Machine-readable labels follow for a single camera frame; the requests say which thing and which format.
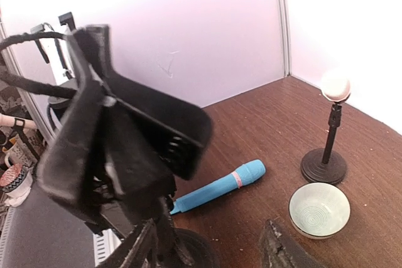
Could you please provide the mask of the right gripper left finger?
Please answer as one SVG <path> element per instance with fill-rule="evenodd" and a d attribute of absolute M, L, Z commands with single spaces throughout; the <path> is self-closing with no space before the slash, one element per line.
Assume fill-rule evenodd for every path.
<path fill-rule="evenodd" d="M 152 219 L 138 223 L 119 247 L 103 261 L 103 267 L 157 266 L 157 234 Z"/>

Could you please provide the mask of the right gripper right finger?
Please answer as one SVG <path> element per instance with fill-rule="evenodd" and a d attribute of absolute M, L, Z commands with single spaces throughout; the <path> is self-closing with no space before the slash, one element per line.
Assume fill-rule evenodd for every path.
<path fill-rule="evenodd" d="M 273 220 L 264 224 L 259 239 L 261 267 L 323 268 L 296 240 Z"/>

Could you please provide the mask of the blue toy microphone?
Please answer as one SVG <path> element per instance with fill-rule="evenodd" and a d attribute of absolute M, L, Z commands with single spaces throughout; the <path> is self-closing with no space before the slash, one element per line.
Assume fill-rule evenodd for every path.
<path fill-rule="evenodd" d="M 190 211 L 231 191 L 254 183 L 265 173 L 265 165 L 259 159 L 245 163 L 230 174 L 177 198 L 173 202 L 174 207 L 170 214 L 174 215 Z"/>

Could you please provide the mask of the black microphone stand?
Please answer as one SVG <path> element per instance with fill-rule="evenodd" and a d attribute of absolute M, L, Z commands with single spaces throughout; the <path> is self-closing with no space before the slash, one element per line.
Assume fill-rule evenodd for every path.
<path fill-rule="evenodd" d="M 201 235 L 171 218 L 176 178 L 191 179 L 212 135 L 198 106 L 123 77 L 112 66 L 110 29 L 67 38 L 77 91 L 37 167 L 47 197 L 96 234 L 122 241 L 143 220 L 157 234 L 156 267 L 218 267 Z"/>
<path fill-rule="evenodd" d="M 342 105 L 340 102 L 335 102 L 329 115 L 329 132 L 325 147 L 312 149 L 301 160 L 301 173 L 309 183 L 337 185 L 346 176 L 347 163 L 341 154 L 333 150 L 341 117 Z"/>

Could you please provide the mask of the cream toy microphone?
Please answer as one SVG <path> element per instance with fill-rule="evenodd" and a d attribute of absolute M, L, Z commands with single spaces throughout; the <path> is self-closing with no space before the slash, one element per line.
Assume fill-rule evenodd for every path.
<path fill-rule="evenodd" d="M 343 102 L 348 99 L 351 91 L 350 80 L 342 72 L 331 70 L 321 79 L 322 95 L 331 102 Z"/>

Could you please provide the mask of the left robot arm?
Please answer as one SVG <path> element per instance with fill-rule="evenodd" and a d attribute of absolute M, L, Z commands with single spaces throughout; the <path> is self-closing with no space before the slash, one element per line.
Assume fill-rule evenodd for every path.
<path fill-rule="evenodd" d="M 69 34 L 61 34 L 55 31 L 12 35 L 1 41 L 1 51 L 5 50 L 11 45 L 22 44 L 28 41 L 36 41 L 40 39 L 56 39 L 66 41 L 69 36 Z M 1 70 L 1 81 L 10 86 L 20 88 L 25 92 L 36 95 L 47 95 L 51 97 L 60 97 L 63 99 L 72 99 L 76 93 L 76 90 L 72 88 L 37 82 L 35 80 L 31 80 L 4 70 Z"/>

